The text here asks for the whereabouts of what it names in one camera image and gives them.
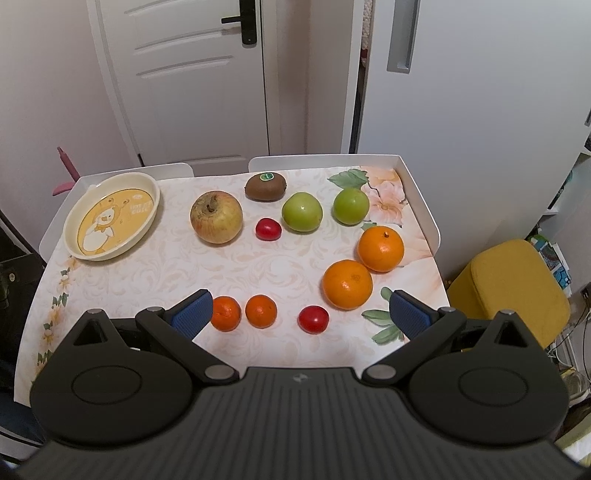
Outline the white wardrobe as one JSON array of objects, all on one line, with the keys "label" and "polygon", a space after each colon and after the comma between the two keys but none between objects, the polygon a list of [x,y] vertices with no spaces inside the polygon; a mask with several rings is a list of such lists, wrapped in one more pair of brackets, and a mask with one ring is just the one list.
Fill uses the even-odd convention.
[{"label": "white wardrobe", "polygon": [[526,236],[590,132],[586,1],[420,1],[410,73],[374,5],[358,149],[400,155],[441,231],[445,276]]}]

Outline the white tray table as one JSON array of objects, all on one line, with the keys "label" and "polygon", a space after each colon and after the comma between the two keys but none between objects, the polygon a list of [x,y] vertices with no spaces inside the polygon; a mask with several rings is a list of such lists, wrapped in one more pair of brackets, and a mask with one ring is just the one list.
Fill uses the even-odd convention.
[{"label": "white tray table", "polygon": [[[430,250],[435,254],[441,244],[441,233],[437,223],[425,202],[425,199],[417,186],[411,172],[408,170],[403,158],[390,154],[311,154],[311,155],[282,155],[256,157],[249,161],[247,170],[249,173],[263,171],[288,171],[297,169],[315,169],[331,167],[355,167],[370,166],[381,169],[394,169],[399,174],[406,198],[412,207],[422,232],[428,242]],[[71,208],[93,185],[120,174],[120,171],[110,171],[98,174],[82,176],[74,184],[70,193],[65,197],[57,213],[53,217],[40,244],[39,254],[47,261],[61,235],[65,220]]]}]

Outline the floral white tablecloth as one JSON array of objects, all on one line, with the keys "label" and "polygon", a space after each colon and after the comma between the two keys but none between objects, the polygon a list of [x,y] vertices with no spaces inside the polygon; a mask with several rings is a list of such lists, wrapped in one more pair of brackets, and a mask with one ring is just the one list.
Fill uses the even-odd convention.
[{"label": "floral white tablecloth", "polygon": [[[261,218],[280,218],[280,203],[245,198],[245,175],[163,180],[155,222],[130,251],[105,262],[82,262],[58,242],[39,283],[26,320],[14,378],[14,398],[29,401],[35,378],[68,331],[86,311],[100,308],[114,318],[131,317],[149,306],[168,308],[198,289],[245,304],[256,294],[276,302],[279,316],[269,328],[242,322],[222,333],[206,327],[195,341],[240,371],[249,366],[339,367],[362,371],[401,346],[401,339],[381,337],[382,322],[360,309],[329,311],[329,326],[318,335],[304,333],[297,315],[305,306],[324,305],[322,276],[335,262],[356,257],[361,226],[342,226],[332,217],[339,193],[334,178],[359,178],[370,200],[369,220],[396,230],[405,243],[401,265],[374,275],[376,290],[402,289],[438,308],[448,304],[443,280],[402,180],[394,169],[370,166],[291,170],[290,193],[308,192],[325,216],[317,231],[283,231],[276,241],[256,237]],[[242,234],[235,242],[201,242],[189,221],[190,207],[209,190],[231,193],[243,211]]]}]

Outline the yellow stool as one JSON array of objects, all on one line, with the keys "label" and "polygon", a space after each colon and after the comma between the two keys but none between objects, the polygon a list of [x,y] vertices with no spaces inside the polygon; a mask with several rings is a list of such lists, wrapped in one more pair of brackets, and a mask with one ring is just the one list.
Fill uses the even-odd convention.
[{"label": "yellow stool", "polygon": [[447,290],[450,305],[488,320],[515,311],[539,344],[548,347],[570,319],[570,305],[534,246],[510,240],[475,256]]}]

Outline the brown kiwi with sticker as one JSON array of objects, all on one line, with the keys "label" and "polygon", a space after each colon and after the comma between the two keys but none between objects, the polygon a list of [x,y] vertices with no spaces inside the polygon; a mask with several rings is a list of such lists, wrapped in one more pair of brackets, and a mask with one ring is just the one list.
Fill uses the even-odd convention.
[{"label": "brown kiwi with sticker", "polygon": [[253,201],[274,202],[283,198],[287,180],[276,172],[253,175],[245,184],[245,196]]}]

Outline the white panel door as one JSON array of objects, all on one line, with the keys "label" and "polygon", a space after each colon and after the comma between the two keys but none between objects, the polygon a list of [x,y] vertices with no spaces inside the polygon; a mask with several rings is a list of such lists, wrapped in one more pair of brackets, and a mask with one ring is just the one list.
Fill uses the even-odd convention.
[{"label": "white panel door", "polygon": [[262,12],[242,44],[239,1],[135,0],[87,4],[117,126],[142,166],[184,162],[197,175],[242,173],[269,154]]}]

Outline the green apple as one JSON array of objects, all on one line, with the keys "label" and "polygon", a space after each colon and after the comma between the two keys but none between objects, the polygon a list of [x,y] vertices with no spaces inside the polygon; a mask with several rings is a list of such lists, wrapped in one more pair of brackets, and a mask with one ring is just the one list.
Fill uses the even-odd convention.
[{"label": "green apple", "polygon": [[322,222],[322,205],[308,192],[291,195],[281,208],[281,217],[290,230],[310,233],[318,229]]},{"label": "green apple", "polygon": [[353,226],[366,218],[370,210],[369,198],[356,188],[342,189],[332,203],[332,216],[344,225]]}]

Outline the yellow-red apple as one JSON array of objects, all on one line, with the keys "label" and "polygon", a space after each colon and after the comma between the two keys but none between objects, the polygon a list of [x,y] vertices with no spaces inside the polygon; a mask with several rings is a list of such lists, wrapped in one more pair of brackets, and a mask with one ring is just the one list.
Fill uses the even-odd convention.
[{"label": "yellow-red apple", "polygon": [[211,245],[224,245],[242,231],[243,213],[238,199],[223,191],[207,191],[194,201],[190,223],[197,237]]}]

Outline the large orange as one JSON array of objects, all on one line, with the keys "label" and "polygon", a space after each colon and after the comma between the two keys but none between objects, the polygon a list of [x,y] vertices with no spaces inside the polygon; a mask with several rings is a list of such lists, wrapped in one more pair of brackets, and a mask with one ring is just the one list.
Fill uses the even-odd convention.
[{"label": "large orange", "polygon": [[370,299],[373,279],[369,270],[355,260],[335,262],[322,276],[322,292],[329,304],[342,310],[354,310]]},{"label": "large orange", "polygon": [[401,235],[394,229],[373,226],[363,232],[356,253],[367,269],[387,273],[401,264],[405,245]]}]

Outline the cream duck-print bowl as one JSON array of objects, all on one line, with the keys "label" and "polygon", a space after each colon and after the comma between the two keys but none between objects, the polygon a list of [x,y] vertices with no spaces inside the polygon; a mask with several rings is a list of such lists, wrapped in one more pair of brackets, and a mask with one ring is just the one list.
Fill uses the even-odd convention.
[{"label": "cream duck-print bowl", "polygon": [[151,227],[160,188],[141,172],[121,173],[90,188],[69,211],[63,241],[78,260],[111,260],[134,247]]}]

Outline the small mandarin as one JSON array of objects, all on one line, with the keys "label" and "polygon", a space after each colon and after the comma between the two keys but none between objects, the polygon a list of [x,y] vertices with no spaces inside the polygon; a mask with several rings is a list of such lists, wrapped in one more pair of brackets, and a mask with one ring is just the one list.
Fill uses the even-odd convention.
[{"label": "small mandarin", "polygon": [[245,315],[254,328],[266,329],[276,322],[276,302],[266,295],[255,295],[245,305]]},{"label": "small mandarin", "polygon": [[230,332],[238,327],[242,311],[238,301],[229,296],[218,296],[213,300],[211,325],[218,331]]}]

